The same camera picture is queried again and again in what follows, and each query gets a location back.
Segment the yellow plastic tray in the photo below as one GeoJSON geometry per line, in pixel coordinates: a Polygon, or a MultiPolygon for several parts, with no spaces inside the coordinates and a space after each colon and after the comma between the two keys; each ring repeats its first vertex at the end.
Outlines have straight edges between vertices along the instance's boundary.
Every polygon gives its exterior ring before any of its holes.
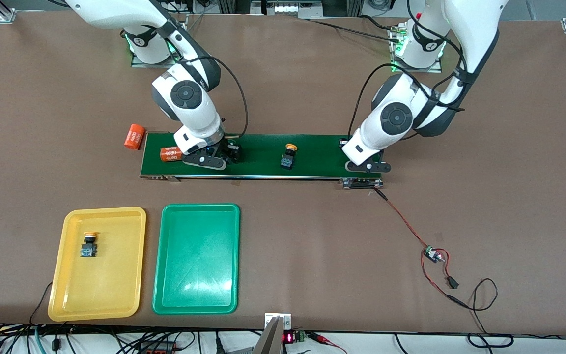
{"type": "Polygon", "coordinates": [[[140,207],[70,212],[60,246],[48,306],[52,321],[125,318],[139,308],[146,211],[140,207]],[[81,257],[85,232],[98,232],[97,255],[81,257]]]}

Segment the red clip lead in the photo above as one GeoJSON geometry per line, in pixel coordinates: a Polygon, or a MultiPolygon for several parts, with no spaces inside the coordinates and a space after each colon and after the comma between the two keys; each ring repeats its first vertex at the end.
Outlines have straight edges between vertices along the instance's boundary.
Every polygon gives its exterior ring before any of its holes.
{"type": "Polygon", "coordinates": [[[341,350],[342,352],[344,352],[344,354],[349,354],[348,351],[346,351],[346,349],[344,349],[343,347],[340,347],[339,345],[333,343],[331,340],[328,340],[328,338],[324,337],[323,335],[317,334],[317,332],[305,331],[305,334],[308,338],[310,338],[313,341],[316,341],[319,344],[326,345],[328,347],[337,348],[337,349],[341,350]]]}

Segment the green plastic tray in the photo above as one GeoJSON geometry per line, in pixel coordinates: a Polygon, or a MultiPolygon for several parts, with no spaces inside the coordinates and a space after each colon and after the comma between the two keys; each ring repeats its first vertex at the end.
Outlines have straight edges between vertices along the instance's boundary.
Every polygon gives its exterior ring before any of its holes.
{"type": "Polygon", "coordinates": [[[170,204],[161,213],[151,308],[158,315],[227,315],[238,304],[238,205],[170,204]]]}

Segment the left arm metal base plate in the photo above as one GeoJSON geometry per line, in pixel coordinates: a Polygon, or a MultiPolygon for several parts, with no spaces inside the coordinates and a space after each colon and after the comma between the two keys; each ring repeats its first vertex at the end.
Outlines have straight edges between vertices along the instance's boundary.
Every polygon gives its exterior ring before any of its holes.
{"type": "Polygon", "coordinates": [[[402,71],[403,69],[407,70],[407,72],[418,72],[418,73],[441,73],[442,72],[442,61],[440,59],[436,59],[433,65],[425,68],[417,68],[408,65],[402,59],[396,58],[391,60],[391,63],[395,65],[392,68],[393,72],[402,71]]]}

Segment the green conveyor belt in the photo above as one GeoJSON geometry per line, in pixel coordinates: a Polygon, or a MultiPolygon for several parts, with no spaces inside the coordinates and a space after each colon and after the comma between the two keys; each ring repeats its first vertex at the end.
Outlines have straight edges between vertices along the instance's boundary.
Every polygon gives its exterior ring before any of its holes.
{"type": "MultiPolygon", "coordinates": [[[[160,149],[177,147],[173,134],[153,132],[147,135],[143,148],[140,177],[150,180],[182,179],[258,179],[258,180],[327,180],[338,181],[346,190],[380,188],[383,174],[356,173],[344,168],[350,161],[339,148],[343,135],[308,134],[247,134],[227,139],[228,144],[242,146],[242,159],[238,163],[226,162],[224,170],[210,170],[180,161],[164,163],[160,149]],[[297,146],[296,161],[292,170],[280,167],[286,144],[297,146]]],[[[207,154],[223,159],[223,154],[209,154],[209,147],[189,154],[207,154]]],[[[384,162],[378,152],[366,162],[384,162]]]]}

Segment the yellow mushroom push button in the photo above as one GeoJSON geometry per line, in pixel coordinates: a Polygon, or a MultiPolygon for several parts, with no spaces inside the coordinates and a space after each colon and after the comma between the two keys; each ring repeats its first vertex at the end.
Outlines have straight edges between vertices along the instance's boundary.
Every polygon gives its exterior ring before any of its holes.
{"type": "Polygon", "coordinates": [[[94,257],[97,255],[97,236],[98,232],[85,232],[83,244],[81,244],[81,257],[94,257]]]}
{"type": "Polygon", "coordinates": [[[281,157],[280,167],[285,170],[292,170],[296,161],[297,146],[294,144],[286,144],[285,152],[281,157]]]}

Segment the red black power strip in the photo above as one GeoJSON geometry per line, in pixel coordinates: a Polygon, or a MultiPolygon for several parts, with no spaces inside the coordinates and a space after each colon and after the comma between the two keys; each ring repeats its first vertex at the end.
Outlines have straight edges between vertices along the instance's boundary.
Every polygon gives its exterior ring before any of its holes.
{"type": "Polygon", "coordinates": [[[139,354],[173,354],[176,349],[173,341],[166,340],[146,340],[139,344],[139,354]]]}

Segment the small motor controller board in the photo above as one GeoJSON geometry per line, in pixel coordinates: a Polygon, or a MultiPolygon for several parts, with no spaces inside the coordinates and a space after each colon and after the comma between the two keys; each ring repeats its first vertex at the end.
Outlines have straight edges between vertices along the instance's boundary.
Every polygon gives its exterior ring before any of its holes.
{"type": "Polygon", "coordinates": [[[437,264],[438,262],[446,262],[445,251],[431,245],[427,245],[423,251],[423,255],[434,264],[437,264]]]}

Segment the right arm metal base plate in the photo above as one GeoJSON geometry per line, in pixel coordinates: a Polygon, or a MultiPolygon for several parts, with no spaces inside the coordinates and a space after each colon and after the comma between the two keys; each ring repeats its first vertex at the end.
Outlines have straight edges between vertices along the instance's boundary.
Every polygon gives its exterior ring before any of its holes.
{"type": "Polygon", "coordinates": [[[170,67],[183,59],[179,50],[162,38],[154,27],[134,25],[123,29],[133,67],[170,67]]]}

